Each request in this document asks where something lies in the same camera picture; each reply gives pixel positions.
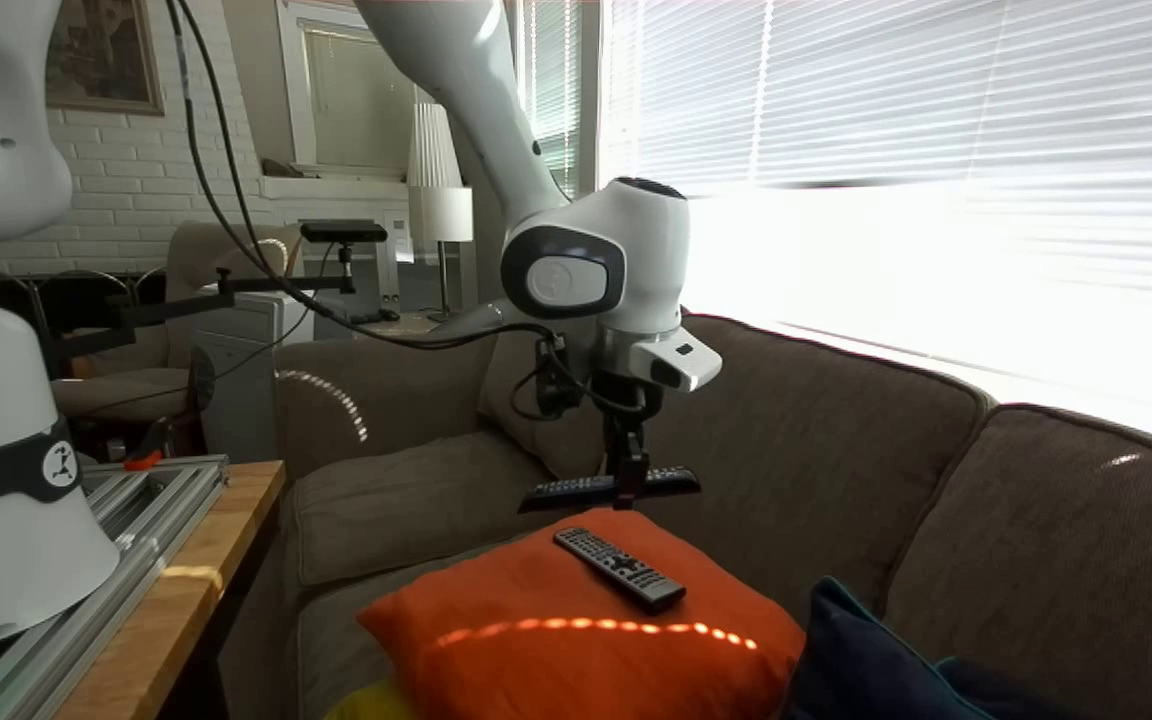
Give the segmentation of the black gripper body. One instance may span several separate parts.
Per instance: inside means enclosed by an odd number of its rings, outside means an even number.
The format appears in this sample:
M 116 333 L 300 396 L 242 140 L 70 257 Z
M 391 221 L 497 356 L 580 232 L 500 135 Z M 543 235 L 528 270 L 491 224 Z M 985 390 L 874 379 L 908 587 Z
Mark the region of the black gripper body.
M 605 417 L 605 468 L 611 476 L 611 502 L 628 506 L 648 491 L 644 422 L 659 413 L 659 388 L 611 371 L 591 376 L 591 402 Z

